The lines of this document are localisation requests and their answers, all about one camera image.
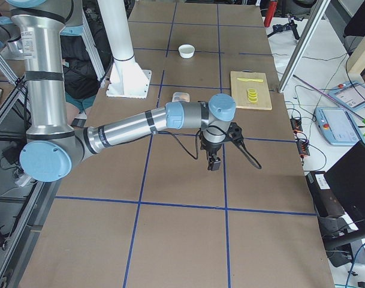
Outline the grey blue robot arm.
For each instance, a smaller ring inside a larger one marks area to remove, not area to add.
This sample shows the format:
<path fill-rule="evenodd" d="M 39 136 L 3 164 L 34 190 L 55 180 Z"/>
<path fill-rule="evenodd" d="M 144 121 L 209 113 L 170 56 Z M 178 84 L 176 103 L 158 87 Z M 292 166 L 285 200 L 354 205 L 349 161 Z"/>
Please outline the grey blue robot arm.
<path fill-rule="evenodd" d="M 197 129 L 197 149 L 206 151 L 210 170 L 219 167 L 218 150 L 240 131 L 233 122 L 236 104 L 227 94 L 197 103 L 169 102 L 96 128 L 72 128 L 77 115 L 91 111 L 100 86 L 81 36 L 85 28 L 96 33 L 98 47 L 106 50 L 102 64 L 113 71 L 113 95 L 147 95 L 150 72 L 134 59 L 123 3 L 10 1 L 10 9 L 22 37 L 32 117 L 19 156 L 27 175 L 57 181 L 105 148 L 182 128 Z"/>
<path fill-rule="evenodd" d="M 23 60 L 20 29 L 7 16 L 0 16 L 0 53 L 4 59 Z"/>

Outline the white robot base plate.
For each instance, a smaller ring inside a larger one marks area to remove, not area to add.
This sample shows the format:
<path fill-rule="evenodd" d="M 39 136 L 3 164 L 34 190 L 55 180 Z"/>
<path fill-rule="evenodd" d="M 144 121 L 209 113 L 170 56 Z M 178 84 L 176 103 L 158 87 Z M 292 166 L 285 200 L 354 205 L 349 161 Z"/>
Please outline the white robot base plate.
<path fill-rule="evenodd" d="M 123 1 L 99 1 L 114 64 L 110 75 L 109 97 L 146 98 L 152 72 L 135 60 Z"/>

